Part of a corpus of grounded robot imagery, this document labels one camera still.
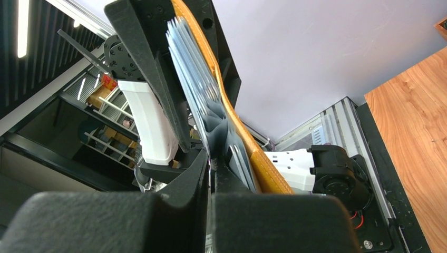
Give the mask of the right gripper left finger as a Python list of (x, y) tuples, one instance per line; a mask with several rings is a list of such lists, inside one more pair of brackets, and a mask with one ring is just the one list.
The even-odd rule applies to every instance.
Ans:
[(42, 192), (7, 229), (1, 252), (204, 252), (208, 156), (157, 192)]

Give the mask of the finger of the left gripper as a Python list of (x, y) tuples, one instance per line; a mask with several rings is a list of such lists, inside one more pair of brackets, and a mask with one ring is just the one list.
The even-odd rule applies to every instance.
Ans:
[(104, 12), (158, 98), (183, 152), (191, 149), (187, 103), (166, 39), (170, 1), (113, 1)]
[(185, 0), (200, 25), (217, 59), (226, 95), (233, 107), (236, 106), (241, 78), (231, 55), (227, 40), (212, 0)]

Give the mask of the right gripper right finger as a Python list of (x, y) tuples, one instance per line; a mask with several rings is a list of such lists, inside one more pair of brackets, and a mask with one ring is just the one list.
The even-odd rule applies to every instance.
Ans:
[(210, 161), (213, 252), (359, 252), (342, 203), (330, 196), (255, 194)]

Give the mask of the yellow leather card holder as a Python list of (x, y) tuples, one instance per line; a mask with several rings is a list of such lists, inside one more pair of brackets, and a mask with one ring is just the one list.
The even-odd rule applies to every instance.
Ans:
[(218, 61), (192, 12), (183, 1), (171, 3), (175, 17), (167, 22), (168, 49), (208, 155), (223, 157), (254, 193), (293, 194), (235, 113)]

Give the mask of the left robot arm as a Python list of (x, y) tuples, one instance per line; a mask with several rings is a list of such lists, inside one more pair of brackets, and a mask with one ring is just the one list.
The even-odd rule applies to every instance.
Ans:
[(105, 44), (107, 71), (129, 103), (138, 131), (134, 175), (139, 186), (169, 183), (201, 151), (221, 159), (247, 187), (252, 171), (230, 119), (211, 1), (114, 1), (104, 12), (115, 30)]

